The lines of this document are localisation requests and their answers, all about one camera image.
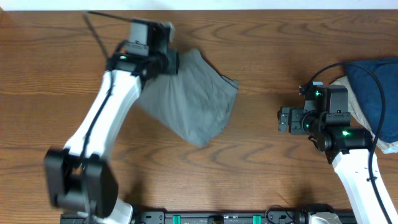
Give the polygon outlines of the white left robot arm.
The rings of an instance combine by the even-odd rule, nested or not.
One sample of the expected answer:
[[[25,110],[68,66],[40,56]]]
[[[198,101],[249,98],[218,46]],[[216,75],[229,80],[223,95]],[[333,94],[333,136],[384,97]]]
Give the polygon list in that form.
[[[118,197],[109,165],[114,142],[127,112],[146,81],[176,75],[177,50],[139,56],[115,52],[106,61],[100,90],[88,114],[63,149],[44,157],[52,206],[77,212],[84,223],[131,223],[132,205]]]

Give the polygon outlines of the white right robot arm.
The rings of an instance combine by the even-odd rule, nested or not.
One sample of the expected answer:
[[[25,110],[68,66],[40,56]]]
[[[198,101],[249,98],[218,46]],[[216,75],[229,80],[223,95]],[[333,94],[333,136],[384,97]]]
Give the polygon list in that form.
[[[301,108],[282,107],[280,132],[307,135],[340,178],[357,223],[397,223],[397,211],[371,152],[371,133],[352,126],[348,90],[342,85],[311,85]]]

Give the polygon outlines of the grey shorts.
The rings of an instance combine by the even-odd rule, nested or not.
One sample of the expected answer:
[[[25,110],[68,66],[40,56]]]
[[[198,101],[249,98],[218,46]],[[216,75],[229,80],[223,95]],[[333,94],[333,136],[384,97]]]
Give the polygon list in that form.
[[[137,104],[182,139],[203,147],[227,125],[238,85],[191,49],[180,56],[177,75],[159,75],[145,84]]]

